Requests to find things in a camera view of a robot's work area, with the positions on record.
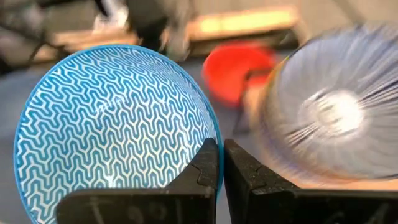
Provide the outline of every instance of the blue patterned bowl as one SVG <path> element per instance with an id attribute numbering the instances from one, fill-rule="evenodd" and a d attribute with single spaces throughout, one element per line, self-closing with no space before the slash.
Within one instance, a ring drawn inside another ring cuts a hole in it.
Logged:
<path id="1" fill-rule="evenodd" d="M 176 63 L 133 45 L 104 45 L 54 66 L 19 121 L 14 166 L 34 223 L 55 223 L 66 194 L 165 187 L 214 138 L 215 113 Z M 223 157 L 220 153 L 220 185 Z"/>

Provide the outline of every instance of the black clamp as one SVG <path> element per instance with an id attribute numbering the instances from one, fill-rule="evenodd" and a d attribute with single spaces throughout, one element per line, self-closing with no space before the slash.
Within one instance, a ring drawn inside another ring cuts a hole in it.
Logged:
<path id="1" fill-rule="evenodd" d="M 224 154 L 232 224 L 398 223 L 398 192 L 300 189 L 233 140 Z"/>
<path id="2" fill-rule="evenodd" d="M 88 189 L 57 205 L 58 224 L 214 224 L 218 146 L 206 139 L 185 170 L 164 189 Z"/>

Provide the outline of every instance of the red object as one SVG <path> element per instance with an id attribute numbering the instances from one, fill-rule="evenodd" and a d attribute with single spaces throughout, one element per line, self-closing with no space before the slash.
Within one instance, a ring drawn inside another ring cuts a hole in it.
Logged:
<path id="1" fill-rule="evenodd" d="M 253 70 L 271 70 L 275 57 L 271 49 L 255 42 L 234 41 L 214 49 L 203 65 L 203 77 L 211 93 L 228 106 L 239 106 L 244 80 Z M 263 85 L 268 74 L 255 76 L 248 87 Z"/>

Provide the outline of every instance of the bowl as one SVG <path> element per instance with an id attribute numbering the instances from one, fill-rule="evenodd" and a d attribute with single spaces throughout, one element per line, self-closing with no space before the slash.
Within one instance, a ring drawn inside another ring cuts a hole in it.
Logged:
<path id="1" fill-rule="evenodd" d="M 397 177 L 397 39 L 396 25 L 358 25 L 285 60 L 258 117 L 262 150 L 282 173 L 317 183 Z"/>
<path id="2" fill-rule="evenodd" d="M 55 223 L 66 194 L 95 188 L 162 188 L 201 148 L 223 142 L 215 113 L 193 78 L 135 45 L 103 45 L 62 60 L 21 114 L 14 170 L 34 223 Z"/>

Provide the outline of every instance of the blurred bowl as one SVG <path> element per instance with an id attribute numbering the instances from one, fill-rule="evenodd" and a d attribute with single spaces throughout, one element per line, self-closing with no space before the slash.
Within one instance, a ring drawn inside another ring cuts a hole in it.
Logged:
<path id="1" fill-rule="evenodd" d="M 372 23 L 291 55 L 258 111 L 268 163 L 304 182 L 396 177 L 397 40 L 397 26 Z"/>

